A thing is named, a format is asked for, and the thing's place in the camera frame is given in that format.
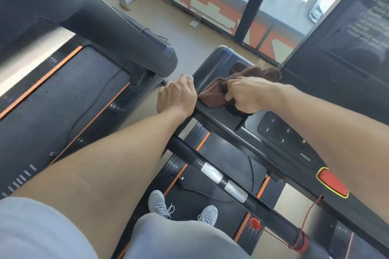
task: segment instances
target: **shirt sleeve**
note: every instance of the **shirt sleeve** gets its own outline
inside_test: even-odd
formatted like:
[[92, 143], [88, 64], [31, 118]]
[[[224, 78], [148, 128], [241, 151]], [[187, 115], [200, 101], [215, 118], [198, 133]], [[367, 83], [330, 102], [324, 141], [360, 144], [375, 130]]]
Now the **shirt sleeve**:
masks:
[[2, 258], [97, 259], [83, 233], [54, 208], [28, 198], [0, 200]]

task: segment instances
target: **brown towel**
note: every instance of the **brown towel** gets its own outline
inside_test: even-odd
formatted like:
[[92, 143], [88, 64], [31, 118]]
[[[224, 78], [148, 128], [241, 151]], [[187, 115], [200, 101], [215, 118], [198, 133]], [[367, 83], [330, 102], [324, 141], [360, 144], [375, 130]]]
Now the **brown towel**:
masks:
[[234, 99], [227, 102], [224, 96], [228, 91], [227, 81], [230, 79], [236, 79], [240, 76], [261, 77], [271, 82], [277, 82], [281, 79], [281, 72], [274, 67], [262, 69], [257, 65], [248, 67], [242, 62], [237, 62], [231, 67], [230, 76], [228, 78], [219, 77], [213, 80], [202, 90], [202, 92], [198, 95], [198, 98], [207, 107], [218, 107], [220, 105], [235, 106]]

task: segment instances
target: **red cord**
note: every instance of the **red cord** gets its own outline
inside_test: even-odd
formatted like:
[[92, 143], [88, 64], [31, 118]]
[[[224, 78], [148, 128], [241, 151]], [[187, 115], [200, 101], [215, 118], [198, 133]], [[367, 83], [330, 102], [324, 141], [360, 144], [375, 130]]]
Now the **red cord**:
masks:
[[289, 249], [292, 249], [292, 250], [295, 250], [295, 251], [298, 251], [296, 250], [295, 246], [296, 244], [299, 242], [299, 238], [302, 236], [304, 237], [304, 232], [303, 232], [303, 228], [304, 228], [304, 225], [305, 225], [305, 222], [307, 221], [307, 218], [308, 218], [308, 214], [309, 212], [312, 210], [313, 206], [316, 205], [321, 199], [323, 199], [323, 196], [320, 196], [308, 209], [308, 212], [305, 214], [305, 218], [304, 218], [304, 221], [303, 221], [303, 225], [301, 226], [300, 228], [300, 233], [297, 237], [297, 240], [296, 242], [294, 243], [293, 247], [290, 246], [289, 244], [287, 244], [286, 242], [284, 242], [282, 239], [276, 237], [275, 235], [273, 235], [272, 233], [268, 232], [265, 228], [261, 227], [261, 224], [259, 222], [258, 219], [256, 218], [251, 218], [250, 219], [250, 228], [255, 228], [257, 230], [263, 230], [265, 232], [267, 232], [268, 234], [270, 234], [272, 237], [276, 238], [277, 240], [279, 240], [281, 243], [283, 243], [284, 245], [286, 245]]

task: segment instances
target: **tile floor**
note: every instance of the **tile floor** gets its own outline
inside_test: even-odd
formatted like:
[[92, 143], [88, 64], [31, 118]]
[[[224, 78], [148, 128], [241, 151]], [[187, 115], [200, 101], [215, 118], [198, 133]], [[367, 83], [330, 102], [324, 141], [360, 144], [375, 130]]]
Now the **tile floor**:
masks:
[[[205, 25], [199, 24], [196, 28], [193, 28], [189, 25], [192, 21], [191, 16], [186, 15], [163, 0], [135, 0], [130, 5], [129, 11], [120, 7], [118, 0], [104, 1], [110, 6], [119, 7], [130, 17], [148, 27], [154, 33], [166, 37], [169, 43], [174, 46], [178, 56], [178, 66], [169, 76], [168, 79], [170, 80], [178, 78], [181, 73], [193, 74], [207, 56], [219, 45], [231, 47], [253, 63], [259, 62], [258, 57]], [[15, 85], [28, 72], [41, 63], [41, 61], [54, 52], [55, 49], [64, 44], [72, 35], [71, 32], [65, 29], [58, 29], [36, 41], [18, 55], [18, 57], [13, 57], [0, 65], [0, 94], [4, 94], [9, 88]], [[128, 126], [146, 116], [155, 114], [157, 94], [157, 90], [154, 90], [126, 120], [122, 127]], [[183, 132], [183, 136], [190, 131], [193, 125], [194, 122], [188, 125], [186, 131]], [[169, 154], [163, 156], [157, 170], [163, 166], [168, 158]], [[294, 224], [300, 226], [310, 205], [311, 202], [307, 198], [287, 185], [276, 205], [276, 210]], [[261, 236], [252, 257], [284, 259], [297, 258], [297, 254], [265, 233]]]

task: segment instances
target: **person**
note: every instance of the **person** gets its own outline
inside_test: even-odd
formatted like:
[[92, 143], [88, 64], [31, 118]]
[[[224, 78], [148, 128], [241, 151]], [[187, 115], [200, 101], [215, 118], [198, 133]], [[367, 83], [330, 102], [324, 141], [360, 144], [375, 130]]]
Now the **person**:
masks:
[[[234, 98], [246, 113], [274, 111], [357, 198], [389, 222], [388, 126], [290, 85], [253, 77], [227, 85], [226, 100]], [[157, 115], [69, 155], [1, 200], [1, 257], [110, 258], [168, 140], [196, 100], [193, 78], [182, 75], [161, 88]], [[203, 211], [200, 221], [172, 221], [173, 208], [160, 192], [150, 195], [149, 207], [152, 213], [134, 227], [126, 259], [249, 258], [212, 227], [215, 208]]]

